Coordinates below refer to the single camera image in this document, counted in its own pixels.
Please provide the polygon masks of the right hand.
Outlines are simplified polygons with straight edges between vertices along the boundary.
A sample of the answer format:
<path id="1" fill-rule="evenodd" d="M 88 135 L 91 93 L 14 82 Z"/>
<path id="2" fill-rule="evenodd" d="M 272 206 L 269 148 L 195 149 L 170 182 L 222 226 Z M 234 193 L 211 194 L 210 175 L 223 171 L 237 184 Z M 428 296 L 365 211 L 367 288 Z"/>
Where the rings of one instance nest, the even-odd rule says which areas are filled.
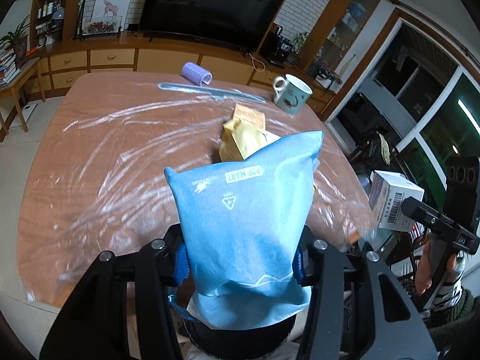
<path id="1" fill-rule="evenodd" d="M 424 245 L 421 259 L 417 265 L 415 275 L 415 289 L 419 294 L 423 294 L 432 285 L 431 262 L 430 262 L 431 241 Z"/>

